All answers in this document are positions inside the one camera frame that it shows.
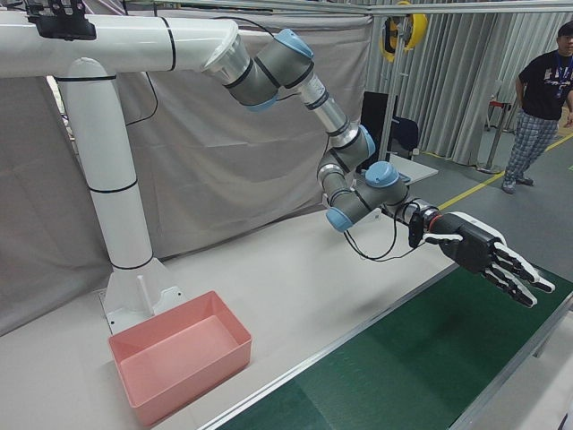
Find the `blue joint cap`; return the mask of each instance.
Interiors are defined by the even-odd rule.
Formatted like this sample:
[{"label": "blue joint cap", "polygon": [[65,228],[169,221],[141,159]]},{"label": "blue joint cap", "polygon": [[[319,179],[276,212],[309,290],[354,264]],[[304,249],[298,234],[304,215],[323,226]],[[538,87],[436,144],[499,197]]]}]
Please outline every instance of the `blue joint cap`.
[{"label": "blue joint cap", "polygon": [[307,58],[314,57],[314,53],[308,47],[308,45],[306,45],[306,43],[304,43],[304,41],[290,29],[282,30],[277,36],[275,36],[275,40],[282,43],[286,47],[290,47],[294,51],[303,56],[306,56]]},{"label": "blue joint cap", "polygon": [[275,94],[274,96],[272,96],[272,99],[269,99],[261,103],[260,105],[252,105],[252,106],[245,105],[245,107],[249,109],[251,112],[262,112],[263,110],[267,110],[268,108],[270,108],[272,105],[275,104],[275,102],[277,101],[277,96],[278,95]]},{"label": "blue joint cap", "polygon": [[332,227],[334,227],[340,233],[344,233],[354,225],[350,218],[347,217],[346,214],[338,208],[328,209],[326,211],[326,218]]},{"label": "blue joint cap", "polygon": [[370,136],[370,133],[368,133],[366,127],[360,125],[360,128],[362,129],[362,133],[366,138],[366,144],[368,145],[368,158],[370,158],[374,154],[374,152],[376,152],[376,143],[374,143],[374,139],[372,138],[372,136]]},{"label": "blue joint cap", "polygon": [[374,188],[384,188],[394,185],[400,178],[400,174],[388,161],[378,161],[366,170],[366,184]]}]

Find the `plaid pants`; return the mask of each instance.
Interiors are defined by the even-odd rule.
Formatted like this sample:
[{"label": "plaid pants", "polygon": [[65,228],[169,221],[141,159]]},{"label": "plaid pants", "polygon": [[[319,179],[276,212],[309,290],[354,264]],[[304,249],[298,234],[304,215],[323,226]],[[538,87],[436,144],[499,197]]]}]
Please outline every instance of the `plaid pants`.
[{"label": "plaid pants", "polygon": [[514,184],[517,178],[536,161],[552,143],[559,121],[541,119],[521,110],[517,117],[516,142],[505,169],[505,184]]}]

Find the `metal rail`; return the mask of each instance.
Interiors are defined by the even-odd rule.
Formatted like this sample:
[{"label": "metal rail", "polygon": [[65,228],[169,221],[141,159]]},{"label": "metal rail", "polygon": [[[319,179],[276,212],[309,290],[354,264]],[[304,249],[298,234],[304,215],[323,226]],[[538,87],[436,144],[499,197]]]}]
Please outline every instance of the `metal rail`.
[{"label": "metal rail", "polygon": [[548,13],[573,12],[573,2],[562,0],[516,0],[501,2],[448,3],[448,4],[343,4],[309,2],[306,0],[126,0],[126,3],[207,5],[272,11],[305,11],[345,13],[371,16],[404,16],[410,13]]}]

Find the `gray curtain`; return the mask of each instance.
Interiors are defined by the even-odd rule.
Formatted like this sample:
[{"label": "gray curtain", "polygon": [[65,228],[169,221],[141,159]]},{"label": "gray curtain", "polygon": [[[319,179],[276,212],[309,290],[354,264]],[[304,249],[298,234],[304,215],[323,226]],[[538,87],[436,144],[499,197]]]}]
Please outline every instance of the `gray curtain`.
[{"label": "gray curtain", "polygon": [[[378,44],[372,43],[366,88],[388,92],[391,75],[397,73],[397,114],[418,123],[420,148],[473,165],[510,17],[487,13],[428,18],[423,41],[406,54],[401,70],[383,60]],[[376,21],[377,42],[385,19]]]},{"label": "gray curtain", "polygon": [[[544,52],[557,49],[557,30],[565,22],[573,20],[573,13],[516,13],[511,17],[508,36],[501,54],[501,69],[498,79],[502,82],[498,100],[515,103],[515,80],[519,72],[531,60]],[[498,109],[492,115],[492,123],[499,121]],[[505,128],[513,130],[517,110],[510,112]]]},{"label": "gray curtain", "polygon": [[[369,18],[249,18],[273,31],[297,31],[315,53],[316,73],[348,116],[359,119]],[[266,41],[259,30],[243,39],[253,55]],[[197,250],[318,207],[316,166],[327,136],[298,98],[254,114],[199,73],[150,73],[150,78],[158,111],[129,126],[128,133],[157,257]],[[117,88],[126,122],[153,111],[144,74],[119,76]],[[0,98],[1,335],[105,287],[111,268],[46,81],[0,80]]]},{"label": "gray curtain", "polygon": [[43,78],[0,79],[0,335],[111,272],[88,188]]}]

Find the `person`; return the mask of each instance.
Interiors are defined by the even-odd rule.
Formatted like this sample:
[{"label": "person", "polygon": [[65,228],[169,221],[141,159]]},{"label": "person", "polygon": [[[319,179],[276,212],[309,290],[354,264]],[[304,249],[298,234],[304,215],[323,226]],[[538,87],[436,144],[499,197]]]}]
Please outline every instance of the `person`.
[{"label": "person", "polygon": [[557,46],[529,63],[516,79],[521,110],[501,185],[508,194],[516,191],[516,184],[534,184],[524,173],[555,138],[564,103],[569,108],[565,126],[573,125],[573,21],[559,28]]}]

